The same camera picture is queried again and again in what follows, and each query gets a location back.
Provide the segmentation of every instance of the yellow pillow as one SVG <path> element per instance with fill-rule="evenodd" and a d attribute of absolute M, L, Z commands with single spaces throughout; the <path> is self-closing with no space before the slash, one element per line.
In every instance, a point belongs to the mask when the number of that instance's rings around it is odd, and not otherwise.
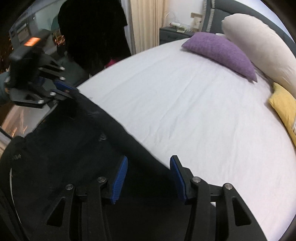
<path fill-rule="evenodd" d="M 280 116 L 296 146 L 296 100 L 285 88 L 274 82 L 274 93 L 268 101 Z"/>

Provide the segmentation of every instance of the pink item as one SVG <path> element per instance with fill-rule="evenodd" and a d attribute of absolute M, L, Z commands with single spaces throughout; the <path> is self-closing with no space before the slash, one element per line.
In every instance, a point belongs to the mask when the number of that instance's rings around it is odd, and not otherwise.
<path fill-rule="evenodd" d="M 107 64 L 105 65 L 105 67 L 108 68 L 108 67 L 110 67 L 111 65 L 114 65 L 115 63 L 117 63 L 117 61 L 114 60 L 114 59 L 111 59 L 110 62 L 107 63 Z"/>

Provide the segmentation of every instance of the curtain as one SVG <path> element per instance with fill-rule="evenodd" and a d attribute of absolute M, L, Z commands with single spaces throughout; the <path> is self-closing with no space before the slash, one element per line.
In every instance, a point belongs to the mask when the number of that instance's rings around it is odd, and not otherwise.
<path fill-rule="evenodd" d="M 131 17 L 131 2 L 130 0 L 121 0 L 121 5 L 126 15 L 127 26 L 124 27 L 124 32 L 126 34 L 126 40 L 130 48 L 131 54 L 136 54 L 135 39 L 133 36 L 133 22 Z"/>
<path fill-rule="evenodd" d="M 136 53 L 159 45 L 169 0 L 130 0 Z"/>

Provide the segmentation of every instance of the white pillow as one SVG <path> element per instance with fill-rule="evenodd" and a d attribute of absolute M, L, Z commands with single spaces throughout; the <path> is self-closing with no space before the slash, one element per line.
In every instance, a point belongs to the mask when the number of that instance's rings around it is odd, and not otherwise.
<path fill-rule="evenodd" d="M 226 17 L 222 29 L 254 65 L 296 98 L 296 58 L 274 30 L 253 16 L 239 13 Z"/>

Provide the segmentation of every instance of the black cloth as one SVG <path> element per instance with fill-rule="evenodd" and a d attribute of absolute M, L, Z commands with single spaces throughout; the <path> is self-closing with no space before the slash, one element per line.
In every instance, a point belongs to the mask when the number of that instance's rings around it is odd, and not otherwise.
<path fill-rule="evenodd" d="M 0 190 L 0 227 L 0 240 L 24 240 L 15 210 L 11 207 L 2 190 Z"/>
<path fill-rule="evenodd" d="M 176 197 L 165 166 L 104 110 L 78 91 L 71 95 L 75 103 L 61 102 L 32 133 L 14 138 L 0 160 L 0 188 L 10 196 L 12 169 L 15 208 L 28 237 L 68 183 L 87 185 L 122 155 L 128 172 L 121 197 Z"/>
<path fill-rule="evenodd" d="M 111 59 L 131 56 L 124 33 L 127 21 L 118 0 L 67 0 L 58 23 L 68 53 L 90 74 Z"/>

